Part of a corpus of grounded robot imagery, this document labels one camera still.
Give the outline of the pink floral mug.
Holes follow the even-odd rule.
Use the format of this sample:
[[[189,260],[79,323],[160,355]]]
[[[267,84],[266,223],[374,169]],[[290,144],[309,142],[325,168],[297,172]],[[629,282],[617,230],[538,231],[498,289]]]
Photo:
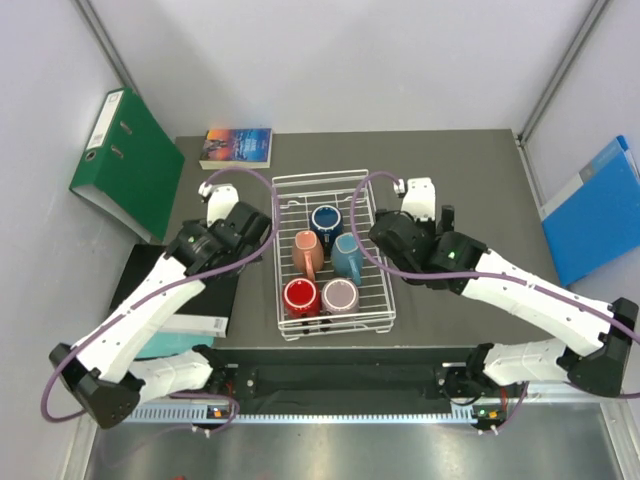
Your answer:
[[[292,247],[292,260],[296,269],[311,281],[324,266],[324,250],[317,235],[311,230],[296,233]]]

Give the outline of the dark blue mug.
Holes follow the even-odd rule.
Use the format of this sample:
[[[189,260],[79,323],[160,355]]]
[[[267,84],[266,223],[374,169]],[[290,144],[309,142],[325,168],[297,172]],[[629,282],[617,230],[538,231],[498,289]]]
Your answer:
[[[322,246],[330,250],[344,230],[342,213],[332,205],[320,205],[310,214],[309,227],[319,238]]]

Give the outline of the lilac mug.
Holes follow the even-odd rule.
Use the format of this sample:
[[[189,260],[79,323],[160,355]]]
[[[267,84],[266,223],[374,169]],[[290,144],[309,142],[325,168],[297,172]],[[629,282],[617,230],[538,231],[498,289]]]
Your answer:
[[[329,314],[354,314],[359,311],[359,290],[349,279],[334,278],[321,292],[322,305]]]

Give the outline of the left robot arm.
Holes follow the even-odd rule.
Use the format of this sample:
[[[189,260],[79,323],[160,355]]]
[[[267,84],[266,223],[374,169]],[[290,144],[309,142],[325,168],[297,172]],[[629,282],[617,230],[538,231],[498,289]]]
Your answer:
[[[138,405],[171,394],[220,394],[227,374],[206,345],[165,358],[137,356],[209,280],[256,260],[272,231],[272,220],[243,201],[212,223],[184,222],[149,274],[99,327],[50,352],[55,378],[103,429],[123,422]]]

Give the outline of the light blue floral mug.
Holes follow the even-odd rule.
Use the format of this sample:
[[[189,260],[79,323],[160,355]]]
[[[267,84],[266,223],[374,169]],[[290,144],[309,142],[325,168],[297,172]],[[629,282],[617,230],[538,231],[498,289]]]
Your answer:
[[[364,257],[352,233],[337,237],[331,250],[334,274],[350,279],[356,286],[362,284]]]

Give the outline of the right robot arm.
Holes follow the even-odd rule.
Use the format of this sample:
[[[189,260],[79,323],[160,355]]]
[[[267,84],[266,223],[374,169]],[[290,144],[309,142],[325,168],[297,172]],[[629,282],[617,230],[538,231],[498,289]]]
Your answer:
[[[622,394],[639,307],[574,294],[530,274],[453,227],[446,207],[440,222],[399,210],[380,210],[369,239],[403,280],[499,308],[550,334],[547,341],[478,345],[465,378],[476,394],[520,382],[566,382],[600,397]]]

